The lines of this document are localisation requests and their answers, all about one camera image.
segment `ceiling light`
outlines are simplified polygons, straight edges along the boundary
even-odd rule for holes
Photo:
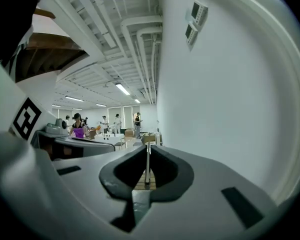
[[[78,99],[78,98],[72,98],[72,97],[68,97],[68,96],[66,96],[65,98],[70,99],[70,100],[74,100],[74,101],[78,101],[78,102],[83,102],[82,99]]]
[[[130,95],[130,93],[122,86],[121,83],[117,83],[115,86],[118,87],[125,95]]]

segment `person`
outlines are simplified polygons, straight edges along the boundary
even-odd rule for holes
[[[70,135],[72,132],[74,132],[76,138],[83,139],[84,134],[86,133],[86,126],[85,124],[80,120],[81,115],[79,113],[75,113],[73,116],[73,119],[75,120],[75,123],[72,125],[72,128],[70,130]]]
[[[121,127],[121,118],[119,117],[119,114],[116,114],[115,119],[114,119],[114,133],[115,134],[120,133],[120,127]]]
[[[109,123],[105,115],[102,118],[103,118],[103,122],[100,121],[100,124],[102,125],[103,133],[107,134]]]
[[[66,130],[68,131],[68,133],[70,132],[70,129],[71,129],[71,124],[69,123],[69,119],[70,119],[70,116],[67,115],[65,117],[65,123],[66,123]]]
[[[83,123],[84,123],[84,126],[85,126],[85,133],[84,134],[85,134],[85,136],[89,136],[89,127],[87,125],[87,120],[84,119]]]
[[[0,62],[4,68],[16,56],[20,41],[31,29],[38,2],[39,0],[0,0]],[[7,8],[13,8],[18,13],[9,13]]]
[[[140,139],[140,128],[141,128],[141,122],[142,120],[140,120],[140,113],[136,113],[136,118],[134,120],[134,124],[135,124],[135,136],[137,139]]]

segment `white table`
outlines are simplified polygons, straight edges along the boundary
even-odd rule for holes
[[[120,143],[121,149],[122,144],[126,143],[125,135],[123,133],[101,133],[94,136],[94,140],[96,142],[101,143],[110,143],[112,145],[116,145],[117,143]]]

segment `black rubber pad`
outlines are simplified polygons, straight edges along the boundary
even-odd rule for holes
[[[225,188],[221,192],[246,229],[263,219],[257,208],[235,187]]]
[[[67,168],[62,168],[62,169],[58,169],[56,170],[56,172],[61,176],[61,175],[65,175],[65,174],[70,174],[76,171],[81,170],[81,168],[79,166],[71,166],[71,167],[67,167]]]

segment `wall-mounted control panel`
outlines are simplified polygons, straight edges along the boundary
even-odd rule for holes
[[[189,22],[188,27],[185,32],[186,40],[189,45],[192,45],[194,41],[196,40],[196,37],[198,35],[198,30],[191,22]]]
[[[194,0],[191,16],[193,18],[193,23],[201,26],[204,23],[205,18],[208,14],[208,7],[204,6],[197,0]]]

